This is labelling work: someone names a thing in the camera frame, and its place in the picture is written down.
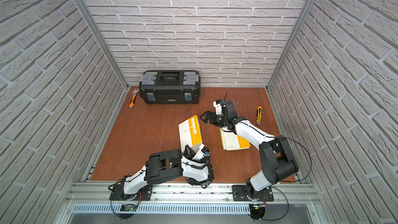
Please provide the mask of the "large white lined notebook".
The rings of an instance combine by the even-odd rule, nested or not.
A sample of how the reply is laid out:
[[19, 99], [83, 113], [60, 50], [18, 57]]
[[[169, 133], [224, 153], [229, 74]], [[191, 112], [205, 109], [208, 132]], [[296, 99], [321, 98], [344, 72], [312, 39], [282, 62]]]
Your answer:
[[185, 120], [178, 125], [181, 149], [188, 145], [194, 152], [198, 152], [202, 145], [202, 136], [197, 115]]

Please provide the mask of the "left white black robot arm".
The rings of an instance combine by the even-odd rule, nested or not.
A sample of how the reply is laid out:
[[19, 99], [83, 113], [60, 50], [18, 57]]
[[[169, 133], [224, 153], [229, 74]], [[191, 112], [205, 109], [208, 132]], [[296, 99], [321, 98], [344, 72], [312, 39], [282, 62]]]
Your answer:
[[111, 201], [148, 201], [154, 185], [185, 177], [192, 186], [207, 188], [214, 181], [209, 149], [200, 145], [195, 151], [186, 145], [184, 151], [173, 149], [149, 156], [143, 168], [108, 187]]

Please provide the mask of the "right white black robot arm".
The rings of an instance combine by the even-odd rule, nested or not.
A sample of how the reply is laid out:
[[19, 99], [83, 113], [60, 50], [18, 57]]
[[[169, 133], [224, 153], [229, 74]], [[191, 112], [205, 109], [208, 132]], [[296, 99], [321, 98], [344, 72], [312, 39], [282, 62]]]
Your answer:
[[261, 170], [246, 182], [245, 195], [252, 201], [261, 198], [264, 190], [294, 175], [299, 165], [285, 136], [268, 134], [245, 117], [239, 116], [231, 101], [216, 100], [215, 112], [206, 111], [199, 118], [246, 139], [260, 154]]

